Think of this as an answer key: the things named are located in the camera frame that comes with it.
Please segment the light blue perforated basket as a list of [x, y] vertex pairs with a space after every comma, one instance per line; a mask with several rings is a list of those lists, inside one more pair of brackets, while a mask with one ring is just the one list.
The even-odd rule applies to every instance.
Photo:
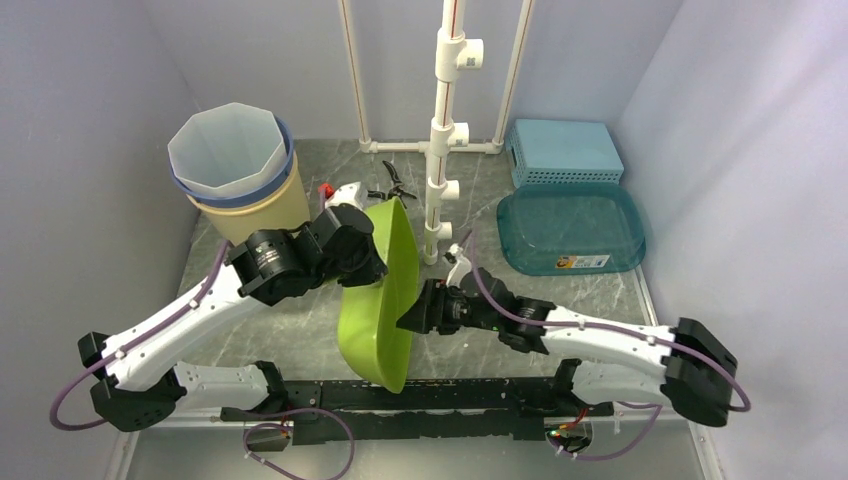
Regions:
[[624, 165], [601, 122], [517, 119], [505, 137], [513, 184], [615, 183]]

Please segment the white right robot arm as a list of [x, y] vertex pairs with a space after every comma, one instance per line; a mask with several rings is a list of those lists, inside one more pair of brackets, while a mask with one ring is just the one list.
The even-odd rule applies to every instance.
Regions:
[[557, 411], [574, 415], [607, 402], [670, 406], [709, 427], [728, 423], [736, 357], [700, 321], [672, 327], [625, 324], [580, 314], [550, 301], [514, 295], [479, 269], [458, 282], [430, 279], [397, 322], [414, 333], [462, 328], [496, 333], [521, 353], [557, 356], [551, 388]]

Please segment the teal translucent plastic tub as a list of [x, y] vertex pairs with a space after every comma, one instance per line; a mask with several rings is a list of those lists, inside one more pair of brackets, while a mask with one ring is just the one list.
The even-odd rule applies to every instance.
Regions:
[[496, 210], [506, 262], [528, 276], [621, 273], [647, 242], [630, 194], [614, 183], [525, 185]]

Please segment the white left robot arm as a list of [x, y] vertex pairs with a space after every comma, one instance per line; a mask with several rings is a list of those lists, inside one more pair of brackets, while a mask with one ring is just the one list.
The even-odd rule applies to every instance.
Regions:
[[388, 274], [388, 233], [374, 209], [342, 204], [294, 229], [261, 229], [225, 245], [201, 283], [147, 320], [79, 340], [81, 360], [97, 379], [90, 390], [95, 412], [123, 432], [213, 407], [279, 417], [290, 400], [274, 363], [208, 367], [185, 356], [231, 323], [328, 282], [379, 283]]

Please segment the beige plastic bucket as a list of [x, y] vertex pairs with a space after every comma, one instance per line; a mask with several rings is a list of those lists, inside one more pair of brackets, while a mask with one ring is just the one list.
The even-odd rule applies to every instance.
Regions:
[[294, 229], [310, 221], [311, 214], [297, 154], [292, 160], [292, 171], [283, 184], [266, 198], [250, 205], [223, 208], [204, 205], [191, 196], [188, 200], [233, 245], [244, 242], [257, 230]]

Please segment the lime green plastic tub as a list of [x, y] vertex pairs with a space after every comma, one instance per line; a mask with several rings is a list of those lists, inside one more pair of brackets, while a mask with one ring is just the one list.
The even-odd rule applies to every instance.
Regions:
[[412, 333], [396, 323], [419, 295], [418, 247], [398, 199], [370, 206], [365, 213], [374, 224], [376, 251], [388, 273], [376, 284], [343, 290], [338, 349], [361, 379], [399, 393], [407, 381]]

